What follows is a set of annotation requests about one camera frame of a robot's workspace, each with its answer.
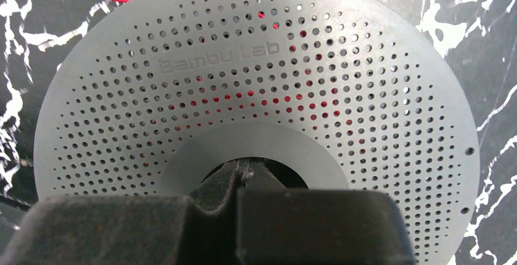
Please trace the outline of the grey filament spool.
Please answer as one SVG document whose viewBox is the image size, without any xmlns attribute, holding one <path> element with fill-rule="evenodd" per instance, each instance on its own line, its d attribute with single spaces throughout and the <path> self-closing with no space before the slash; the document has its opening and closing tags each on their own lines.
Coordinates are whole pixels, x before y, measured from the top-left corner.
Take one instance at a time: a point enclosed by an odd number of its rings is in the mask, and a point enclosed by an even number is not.
<svg viewBox="0 0 517 265">
<path fill-rule="evenodd" d="M 477 132 L 441 55 L 376 0 L 131 0 L 78 42 L 38 116 L 39 199 L 175 196 L 225 161 L 389 194 L 420 264 L 459 247 Z"/>
</svg>

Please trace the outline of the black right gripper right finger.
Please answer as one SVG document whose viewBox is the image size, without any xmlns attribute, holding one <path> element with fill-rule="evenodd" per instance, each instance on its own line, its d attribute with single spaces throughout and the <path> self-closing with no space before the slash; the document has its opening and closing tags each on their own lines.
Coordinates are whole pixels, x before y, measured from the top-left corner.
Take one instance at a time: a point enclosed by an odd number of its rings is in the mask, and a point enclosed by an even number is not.
<svg viewBox="0 0 517 265">
<path fill-rule="evenodd" d="M 262 163 L 238 166 L 240 264 L 415 264 L 401 212 L 387 194 L 286 188 Z"/>
</svg>

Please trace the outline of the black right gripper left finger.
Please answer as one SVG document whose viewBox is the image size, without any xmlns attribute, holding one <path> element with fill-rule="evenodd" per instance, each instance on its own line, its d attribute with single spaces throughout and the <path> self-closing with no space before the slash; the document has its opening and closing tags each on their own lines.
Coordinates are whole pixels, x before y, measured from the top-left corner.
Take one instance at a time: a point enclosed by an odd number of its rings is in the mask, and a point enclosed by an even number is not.
<svg viewBox="0 0 517 265">
<path fill-rule="evenodd" d="M 232 264 L 240 164 L 191 193 L 63 196 L 23 217 L 2 264 Z"/>
</svg>

